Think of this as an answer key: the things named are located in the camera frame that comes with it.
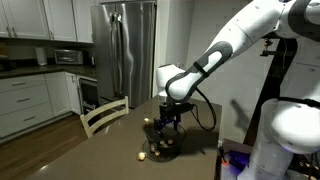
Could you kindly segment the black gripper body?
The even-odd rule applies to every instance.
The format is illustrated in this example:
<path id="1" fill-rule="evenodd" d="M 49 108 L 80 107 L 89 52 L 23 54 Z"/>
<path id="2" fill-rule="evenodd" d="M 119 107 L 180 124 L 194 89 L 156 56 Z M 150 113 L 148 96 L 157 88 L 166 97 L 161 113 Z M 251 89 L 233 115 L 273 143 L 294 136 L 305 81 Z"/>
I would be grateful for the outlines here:
<path id="1" fill-rule="evenodd" d="M 164 122 L 164 127 L 167 124 L 173 123 L 175 118 L 179 118 L 181 122 L 181 115 L 193 109 L 194 105 L 187 103 L 171 104 L 167 106 L 160 105 L 160 118 Z"/>

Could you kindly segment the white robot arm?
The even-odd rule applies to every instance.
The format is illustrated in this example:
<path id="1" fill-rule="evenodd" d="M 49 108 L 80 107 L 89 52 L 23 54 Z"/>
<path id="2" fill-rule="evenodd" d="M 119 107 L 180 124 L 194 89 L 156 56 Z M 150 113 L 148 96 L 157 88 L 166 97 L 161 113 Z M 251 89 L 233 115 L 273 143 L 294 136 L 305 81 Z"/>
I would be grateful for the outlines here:
<path id="1" fill-rule="evenodd" d="M 157 69 L 158 95 L 171 107 L 184 104 L 200 83 L 268 34 L 295 40 L 297 54 L 281 94 L 261 105 L 253 151 L 237 180 L 283 180 L 295 154 L 320 149 L 320 0 L 252 0 L 188 69 Z"/>

